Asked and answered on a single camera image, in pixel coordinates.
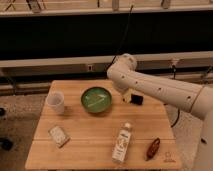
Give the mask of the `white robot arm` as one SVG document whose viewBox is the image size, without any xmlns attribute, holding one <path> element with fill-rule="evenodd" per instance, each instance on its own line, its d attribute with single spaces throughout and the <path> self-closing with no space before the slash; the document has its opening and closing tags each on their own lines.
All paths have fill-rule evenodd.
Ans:
<svg viewBox="0 0 213 171">
<path fill-rule="evenodd" d="M 213 171 L 213 88 L 136 72 L 137 60 L 121 55 L 107 77 L 124 94 L 129 88 L 192 114 L 203 121 L 192 171 Z"/>
</svg>

